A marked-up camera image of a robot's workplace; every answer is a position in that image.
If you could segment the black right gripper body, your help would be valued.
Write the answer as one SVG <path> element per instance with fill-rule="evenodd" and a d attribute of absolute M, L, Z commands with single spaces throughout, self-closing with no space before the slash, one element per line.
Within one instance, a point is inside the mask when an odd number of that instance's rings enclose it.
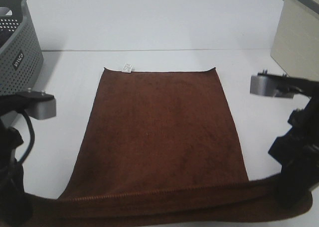
<path fill-rule="evenodd" d="M 310 98 L 304 109 L 291 113 L 291 129 L 275 139 L 268 153 L 281 166 L 275 197 L 284 208 L 294 206 L 319 184 L 319 84 L 301 78 L 274 77 L 282 95 L 301 94 Z"/>

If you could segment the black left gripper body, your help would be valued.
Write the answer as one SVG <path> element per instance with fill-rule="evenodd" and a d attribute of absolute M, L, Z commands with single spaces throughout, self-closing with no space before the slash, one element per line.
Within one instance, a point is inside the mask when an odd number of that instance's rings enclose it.
<path fill-rule="evenodd" d="M 23 187 L 23 162 L 33 148 L 33 126 L 26 107 L 29 98 L 22 95 L 7 95 L 0 98 L 0 114 L 11 111 L 22 114 L 30 133 L 28 148 L 19 161 L 15 150 L 23 144 L 19 131 L 0 123 L 0 220 L 8 226 L 20 226 L 32 216 L 32 206 Z"/>

